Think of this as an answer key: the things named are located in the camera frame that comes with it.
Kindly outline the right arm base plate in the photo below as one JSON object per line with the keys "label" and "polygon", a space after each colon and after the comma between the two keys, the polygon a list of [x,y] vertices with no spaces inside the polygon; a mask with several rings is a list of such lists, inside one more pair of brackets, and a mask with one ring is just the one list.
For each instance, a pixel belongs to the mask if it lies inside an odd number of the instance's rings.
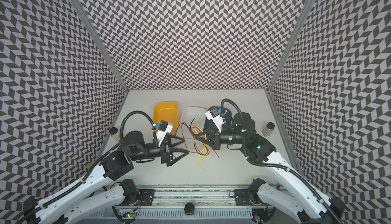
{"label": "right arm base plate", "polygon": [[237,206],[258,206],[261,205],[256,192],[248,189],[235,189],[235,202]]}

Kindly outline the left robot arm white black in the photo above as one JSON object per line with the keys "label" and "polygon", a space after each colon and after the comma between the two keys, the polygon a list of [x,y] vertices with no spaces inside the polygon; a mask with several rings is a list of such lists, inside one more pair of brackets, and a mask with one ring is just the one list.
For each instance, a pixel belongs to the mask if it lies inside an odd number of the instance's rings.
{"label": "left robot arm white black", "polygon": [[[150,122],[152,143],[146,144],[138,130],[123,134],[127,120],[136,114],[143,115]],[[131,179],[125,179],[105,192],[95,192],[132,171],[135,162],[149,163],[159,158],[162,164],[170,167],[187,156],[189,151],[179,148],[185,138],[172,135],[172,128],[172,124],[166,121],[154,123],[145,112],[129,113],[121,123],[120,140],[114,147],[99,157],[84,176],[67,187],[41,200],[28,198],[18,223],[74,224],[107,207],[140,204],[142,196]]]}

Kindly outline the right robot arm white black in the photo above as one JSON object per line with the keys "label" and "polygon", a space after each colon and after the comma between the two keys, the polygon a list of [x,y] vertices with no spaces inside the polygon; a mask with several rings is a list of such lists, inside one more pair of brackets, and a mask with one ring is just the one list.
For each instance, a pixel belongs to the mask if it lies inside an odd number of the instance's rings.
{"label": "right robot arm white black", "polygon": [[219,150],[222,144],[240,144],[246,161],[267,170],[288,193],[262,179],[253,180],[247,189],[252,204],[271,205],[299,224],[340,224],[346,205],[339,197],[329,197],[306,180],[256,131],[255,121],[230,99],[205,113],[213,126],[194,136],[195,140]]}

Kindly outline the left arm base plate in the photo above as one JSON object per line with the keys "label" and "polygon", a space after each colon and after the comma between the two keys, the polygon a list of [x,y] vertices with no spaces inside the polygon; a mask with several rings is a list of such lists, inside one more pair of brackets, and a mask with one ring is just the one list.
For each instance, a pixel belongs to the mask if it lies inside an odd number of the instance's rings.
{"label": "left arm base plate", "polygon": [[154,200],[156,190],[139,189],[125,194],[122,206],[151,206]]}

